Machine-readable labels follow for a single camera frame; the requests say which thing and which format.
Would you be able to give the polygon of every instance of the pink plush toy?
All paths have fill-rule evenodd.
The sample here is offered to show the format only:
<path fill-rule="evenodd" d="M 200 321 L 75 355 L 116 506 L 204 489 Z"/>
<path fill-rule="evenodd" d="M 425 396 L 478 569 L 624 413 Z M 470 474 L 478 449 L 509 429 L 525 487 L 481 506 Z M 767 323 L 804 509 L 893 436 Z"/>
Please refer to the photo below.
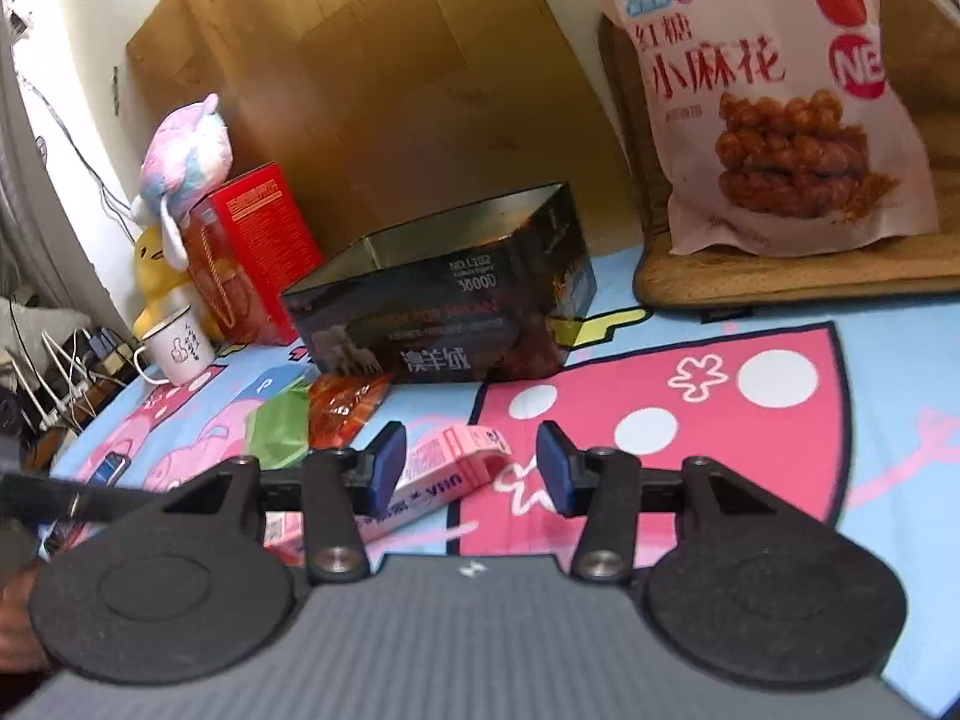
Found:
<path fill-rule="evenodd" d="M 210 95 L 163 120 L 144 157 L 140 194 L 131 209 L 141 227 L 160 223 L 163 256 L 178 271 L 186 270 L 187 255 L 176 222 L 227 180 L 233 163 L 219 101 Z"/>

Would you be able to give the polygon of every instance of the yellow duck plush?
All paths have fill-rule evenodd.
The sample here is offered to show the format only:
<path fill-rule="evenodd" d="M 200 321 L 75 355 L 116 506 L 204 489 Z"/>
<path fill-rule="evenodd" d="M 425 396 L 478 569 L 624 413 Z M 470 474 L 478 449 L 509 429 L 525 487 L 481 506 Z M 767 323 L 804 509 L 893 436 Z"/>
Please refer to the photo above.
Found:
<path fill-rule="evenodd" d="M 136 240 L 133 255 L 133 277 L 147 301 L 136 322 L 133 335 L 142 338 L 166 317 L 185 306 L 192 306 L 200 319 L 200 326 L 210 341 L 222 341 L 224 336 L 193 285 L 187 271 L 175 271 L 163 257 L 163 236 L 160 225 L 147 227 Z"/>

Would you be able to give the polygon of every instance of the metal bolt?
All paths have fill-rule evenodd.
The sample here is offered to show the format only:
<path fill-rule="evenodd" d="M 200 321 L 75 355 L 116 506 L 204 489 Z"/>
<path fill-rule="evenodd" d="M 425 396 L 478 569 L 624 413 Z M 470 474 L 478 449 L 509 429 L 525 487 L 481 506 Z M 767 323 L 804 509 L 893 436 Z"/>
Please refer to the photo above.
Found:
<path fill-rule="evenodd" d="M 616 552 L 598 549 L 581 557 L 577 567 L 583 576 L 590 579 L 610 579 L 623 570 L 623 560 Z"/>
<path fill-rule="evenodd" d="M 363 559 L 349 547 L 325 547 L 313 556 L 313 565 L 331 574 L 346 574 L 363 565 Z"/>
<path fill-rule="evenodd" d="M 337 467 L 341 473 L 344 471 L 351 471 L 357 466 L 357 451 L 356 449 L 324 449 L 323 454 L 337 461 Z"/>

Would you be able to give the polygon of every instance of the smartphone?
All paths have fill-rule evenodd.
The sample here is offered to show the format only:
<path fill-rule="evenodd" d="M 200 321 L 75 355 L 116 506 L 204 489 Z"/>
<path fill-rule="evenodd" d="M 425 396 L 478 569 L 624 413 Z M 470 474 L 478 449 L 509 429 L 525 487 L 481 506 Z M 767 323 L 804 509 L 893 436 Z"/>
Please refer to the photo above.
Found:
<path fill-rule="evenodd" d="M 132 460 L 119 452 L 107 452 L 107 456 L 100 461 L 99 466 L 93 469 L 93 474 L 86 481 L 95 487 L 111 488 L 130 467 Z M 43 540 L 43 548 L 48 555 L 55 555 L 61 549 L 71 549 L 82 540 L 86 525 L 74 522 L 54 522 Z"/>
<path fill-rule="evenodd" d="M 88 480 L 88 485 L 111 488 L 130 467 L 131 459 L 119 452 L 107 452 L 107 456 L 100 461 Z"/>

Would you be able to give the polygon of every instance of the black round base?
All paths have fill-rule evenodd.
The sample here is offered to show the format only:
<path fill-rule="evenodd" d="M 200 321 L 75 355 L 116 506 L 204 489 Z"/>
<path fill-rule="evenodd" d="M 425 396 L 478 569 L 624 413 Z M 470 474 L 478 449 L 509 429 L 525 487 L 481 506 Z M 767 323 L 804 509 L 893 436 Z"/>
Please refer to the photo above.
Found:
<path fill-rule="evenodd" d="M 288 571 L 238 533 L 212 538 L 187 517 L 124 541 L 107 531 L 58 557 L 30 598 L 47 652 L 90 679 L 169 685 L 213 674 L 256 651 L 292 606 Z"/>
<path fill-rule="evenodd" d="M 651 570 L 644 606 L 680 654 L 765 688 L 874 672 L 906 620 L 904 590 L 883 562 L 833 531 L 771 517 L 680 543 Z"/>

